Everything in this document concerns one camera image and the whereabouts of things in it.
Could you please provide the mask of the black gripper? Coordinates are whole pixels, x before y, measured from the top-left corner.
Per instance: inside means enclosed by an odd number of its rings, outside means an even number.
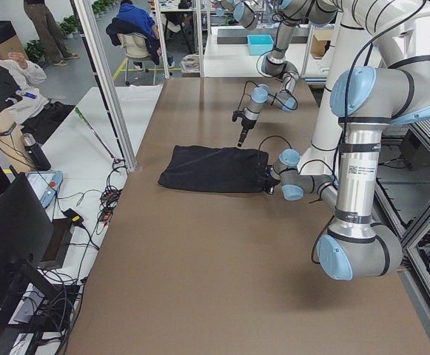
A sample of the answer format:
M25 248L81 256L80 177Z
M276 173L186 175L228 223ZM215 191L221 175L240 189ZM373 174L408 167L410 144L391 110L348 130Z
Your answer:
M258 165L257 177L262 183L262 191L268 195L273 195L275 187L278 185L278 179L274 178L271 174L272 165Z
M247 118L243 111L235 110L232 113L232 121L236 122L238 118L241 119L242 130L238 139L237 147L242 147L249 130L255 126L255 120Z

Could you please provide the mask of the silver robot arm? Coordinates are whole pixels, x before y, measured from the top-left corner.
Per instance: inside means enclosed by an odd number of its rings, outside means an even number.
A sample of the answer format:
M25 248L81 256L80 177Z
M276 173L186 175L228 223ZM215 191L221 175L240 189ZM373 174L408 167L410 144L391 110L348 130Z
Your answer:
M264 104L285 112L297 109L293 91L300 75L296 66L286 60L286 51L295 27L305 18L313 24L323 26L334 19L337 11L338 7L330 1L282 1L278 5L275 15L280 19L280 24L272 49L263 54L261 72L280 80L282 85L277 92L270 90L265 84L255 85L249 103L233 112L233 121L241 119L242 130L238 146L242 146L249 130L254 128Z
M342 19L311 144L303 154L280 153L264 180L287 200L315 193L333 205L313 248L331 278L389 274L403 252L394 233L372 218L381 138L389 125L430 119L430 1L283 1L277 13L262 72L281 80L281 103L299 79L286 60L295 26Z

